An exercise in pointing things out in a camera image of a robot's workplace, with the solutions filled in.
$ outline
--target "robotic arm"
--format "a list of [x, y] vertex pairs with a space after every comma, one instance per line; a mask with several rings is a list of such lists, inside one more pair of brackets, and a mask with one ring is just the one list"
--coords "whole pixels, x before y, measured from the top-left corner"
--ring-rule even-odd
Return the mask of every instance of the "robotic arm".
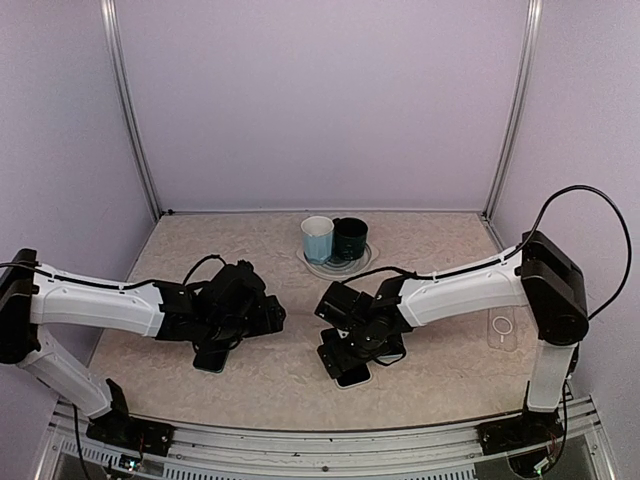
[[540, 232], [521, 251], [512, 247], [455, 270], [387, 279], [374, 297], [334, 282], [315, 313], [339, 335], [323, 335], [328, 340], [318, 354], [329, 376], [339, 379], [369, 361], [404, 356], [402, 334], [414, 328], [510, 305], [529, 306], [535, 319], [534, 371], [522, 416], [481, 425], [481, 444], [492, 454], [545, 442], [549, 432], [562, 435], [558, 404], [589, 322], [581, 270]]
[[139, 284], [70, 275], [21, 250], [0, 278], [0, 363], [15, 364], [90, 419], [87, 436], [166, 455], [173, 428], [129, 416], [122, 389], [88, 371], [47, 325], [114, 328], [163, 341], [192, 342], [194, 367], [219, 373], [243, 338], [280, 332], [285, 311], [250, 263], [225, 265], [210, 281]]

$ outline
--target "tabletop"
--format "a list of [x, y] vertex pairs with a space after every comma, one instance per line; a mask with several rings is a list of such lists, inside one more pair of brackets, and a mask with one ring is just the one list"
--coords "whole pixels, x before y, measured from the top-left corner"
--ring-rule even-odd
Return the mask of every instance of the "tabletop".
[[[369, 225], [379, 257], [371, 268], [397, 265], [422, 273], [452, 268], [496, 253], [471, 213], [340, 212]], [[321, 330], [313, 311], [329, 281], [296, 256], [300, 222], [309, 213], [164, 216], [141, 254], [132, 281], [182, 281], [201, 257], [250, 261], [287, 311], [284, 331], [249, 338], [221, 374], [193, 368], [188, 343], [107, 330], [91, 368], [125, 392], [133, 414], [206, 425], [281, 430], [360, 430], [455, 422], [522, 407], [533, 368], [536, 332], [524, 308], [501, 309], [513, 331], [502, 348], [491, 311], [441, 320], [405, 335], [407, 357], [372, 380], [339, 389], [318, 358]], [[192, 280], [220, 268], [205, 265]], [[375, 293], [385, 274], [350, 284]]]

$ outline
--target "white circle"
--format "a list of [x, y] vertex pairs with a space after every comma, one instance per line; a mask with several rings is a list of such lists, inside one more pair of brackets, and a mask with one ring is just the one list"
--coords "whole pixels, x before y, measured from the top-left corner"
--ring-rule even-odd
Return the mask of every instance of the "white circle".
[[309, 217], [300, 224], [300, 228], [307, 235], [322, 237], [333, 232], [333, 221], [327, 217]]
[[[507, 331], [499, 330], [498, 327], [496, 327], [496, 323], [498, 320], [504, 320], [505, 322], [507, 322], [509, 324], [509, 330]], [[513, 323], [511, 323], [511, 320], [509, 320], [507, 317], [494, 318], [493, 321], [491, 322], [491, 326], [493, 327], [493, 329], [496, 331], [498, 335], [509, 335], [511, 332], [513, 332]]]

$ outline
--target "black mug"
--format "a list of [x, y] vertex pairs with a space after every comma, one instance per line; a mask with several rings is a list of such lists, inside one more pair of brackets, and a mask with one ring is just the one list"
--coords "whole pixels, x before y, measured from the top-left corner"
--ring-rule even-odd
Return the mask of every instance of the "black mug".
[[361, 258], [367, 246], [367, 224], [358, 218], [334, 218], [333, 225], [333, 254], [347, 261]]

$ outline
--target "metal frame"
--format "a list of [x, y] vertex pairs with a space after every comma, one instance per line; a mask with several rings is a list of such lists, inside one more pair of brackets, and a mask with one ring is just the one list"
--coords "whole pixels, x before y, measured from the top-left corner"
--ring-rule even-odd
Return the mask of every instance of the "metal frame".
[[129, 83], [127, 81], [127, 71], [124, 65], [124, 55], [122, 52], [122, 44], [120, 42], [120, 31], [118, 29], [118, 17], [116, 15], [115, 0], [100, 0], [102, 7], [102, 20], [104, 21], [105, 34], [107, 36], [107, 45], [111, 54], [111, 62], [113, 72], [116, 78], [116, 87], [118, 96], [120, 97], [120, 105], [124, 113], [125, 124], [129, 134], [129, 141], [133, 150], [136, 169], [142, 188], [144, 191], [149, 211], [154, 221], [157, 222], [162, 216], [162, 208], [156, 191], [156, 187], [151, 177], [151, 171], [147, 158], [142, 148], [142, 140], [138, 129]]
[[527, 87], [531, 77], [531, 69], [533, 67], [533, 57], [538, 41], [541, 15], [542, 0], [529, 0], [527, 26], [522, 44], [522, 54], [520, 56], [520, 66], [518, 68], [518, 77], [516, 80], [516, 91], [511, 104], [507, 131], [502, 141], [498, 169], [496, 170], [496, 175], [489, 191], [489, 197], [487, 198], [487, 203], [482, 213], [489, 223], [493, 221], [493, 216], [495, 215], [500, 195], [504, 189], [509, 165], [511, 164], [513, 148], [516, 143], [518, 128], [520, 127], [520, 119], [522, 118], [522, 112], [524, 111]]
[[[585, 437], [599, 480], [614, 480], [610, 452], [590, 397], [568, 400], [568, 438]], [[151, 479], [243, 478], [271, 480], [350, 478], [396, 480], [465, 478], [478, 462], [506, 454], [483, 456], [475, 426], [485, 419], [430, 427], [354, 432], [286, 432], [210, 427], [182, 422], [176, 426], [169, 455], [145, 455]], [[80, 419], [80, 431], [87, 420]], [[102, 466], [120, 455], [135, 455], [81, 435], [85, 459]], [[73, 411], [58, 403], [41, 445], [37, 480], [51, 480], [61, 454], [76, 456]], [[510, 452], [524, 453], [529, 449]]]

